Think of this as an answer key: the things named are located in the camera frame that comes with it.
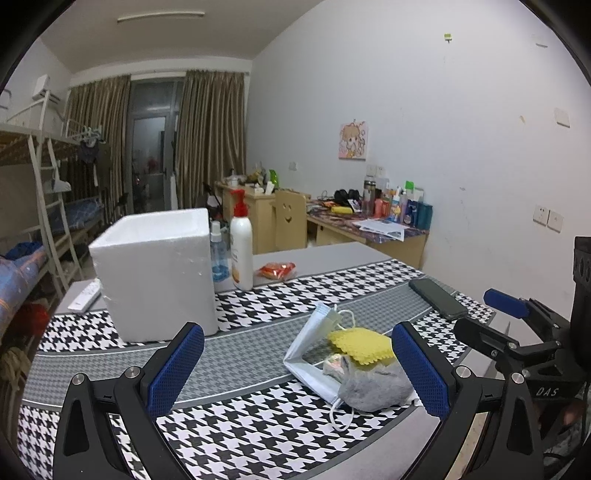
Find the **gray cloth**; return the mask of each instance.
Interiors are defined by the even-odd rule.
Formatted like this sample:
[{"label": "gray cloth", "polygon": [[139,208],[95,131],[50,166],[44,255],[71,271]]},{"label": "gray cloth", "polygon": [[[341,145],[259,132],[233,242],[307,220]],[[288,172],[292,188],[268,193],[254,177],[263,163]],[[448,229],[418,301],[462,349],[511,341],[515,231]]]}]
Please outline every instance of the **gray cloth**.
[{"label": "gray cloth", "polygon": [[393,405],[406,405],[413,393],[413,385],[397,360],[389,365],[377,362],[366,369],[348,355],[343,355],[341,365],[345,377],[339,398],[356,410],[373,412]]}]

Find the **ceiling light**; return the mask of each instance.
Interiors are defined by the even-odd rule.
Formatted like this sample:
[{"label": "ceiling light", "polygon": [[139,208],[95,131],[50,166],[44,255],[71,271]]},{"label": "ceiling light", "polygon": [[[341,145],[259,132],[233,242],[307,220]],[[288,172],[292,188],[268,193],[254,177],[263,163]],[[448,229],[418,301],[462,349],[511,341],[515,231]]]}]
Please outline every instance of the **ceiling light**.
[{"label": "ceiling light", "polygon": [[117,19],[117,23],[132,20],[145,20],[146,18],[203,18],[205,12],[195,10],[166,10],[160,12],[145,12],[143,14],[124,15]]}]

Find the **ladder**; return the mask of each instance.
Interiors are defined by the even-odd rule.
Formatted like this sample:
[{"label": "ladder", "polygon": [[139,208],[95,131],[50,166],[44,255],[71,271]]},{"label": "ladder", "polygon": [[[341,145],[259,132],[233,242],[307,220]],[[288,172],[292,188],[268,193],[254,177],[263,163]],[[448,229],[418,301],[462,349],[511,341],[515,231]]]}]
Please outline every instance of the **ladder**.
[{"label": "ladder", "polygon": [[[47,145],[47,149],[49,151],[49,157],[51,160],[50,167],[42,167],[41,162],[43,159],[43,145]],[[28,138],[28,147],[29,153],[31,155],[31,162],[33,164],[33,171],[35,174],[35,185],[37,189],[37,204],[38,204],[38,212],[40,216],[40,226],[41,226],[41,237],[43,239],[43,245],[46,246],[47,256],[48,256],[48,267],[49,272],[53,279],[53,284],[56,288],[56,292],[60,299],[63,298],[63,294],[67,292],[70,282],[78,275],[78,278],[82,280],[82,267],[80,266],[80,261],[78,260],[78,256],[76,255],[76,250],[74,248],[74,243],[72,241],[72,235],[70,233],[70,228],[68,226],[67,218],[66,218],[66,210],[64,208],[64,200],[63,194],[61,192],[55,193],[57,196],[57,200],[51,203],[46,203],[45,201],[45,192],[43,189],[43,180],[41,178],[41,168],[44,170],[51,170],[54,172],[55,177],[59,177],[57,174],[57,161],[56,156],[53,150],[53,143],[51,142],[51,138],[38,138],[37,139],[37,147],[35,147],[33,136],[30,135]],[[64,235],[59,238],[57,241],[54,240],[53,234],[51,233],[51,225],[49,222],[48,211],[58,208],[61,215],[61,221],[64,225]],[[60,248],[64,242],[67,242],[67,246],[69,247],[70,254],[72,256],[72,260],[74,266],[71,271],[65,272],[59,258],[58,248]]]}]

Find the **styrofoam box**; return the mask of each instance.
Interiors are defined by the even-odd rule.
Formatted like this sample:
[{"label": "styrofoam box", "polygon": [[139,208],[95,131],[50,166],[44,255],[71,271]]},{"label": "styrofoam box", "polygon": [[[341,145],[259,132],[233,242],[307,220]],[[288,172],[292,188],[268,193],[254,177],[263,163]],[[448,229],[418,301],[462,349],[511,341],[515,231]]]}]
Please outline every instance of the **styrofoam box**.
[{"label": "styrofoam box", "polygon": [[125,342],[171,340],[186,322],[217,332],[206,209],[126,216],[89,249]]}]

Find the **spray bottle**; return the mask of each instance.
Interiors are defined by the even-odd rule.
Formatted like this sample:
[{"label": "spray bottle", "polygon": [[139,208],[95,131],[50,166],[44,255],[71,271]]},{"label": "spray bottle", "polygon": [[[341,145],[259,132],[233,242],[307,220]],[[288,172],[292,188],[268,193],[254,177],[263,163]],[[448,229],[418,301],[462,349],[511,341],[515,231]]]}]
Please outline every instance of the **spray bottle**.
[{"label": "spray bottle", "polygon": [[233,190],[237,198],[234,218],[230,223],[232,250],[232,278],[240,290],[252,290],[254,266],[252,263],[252,225],[248,219],[248,207],[244,203],[244,190]]}]

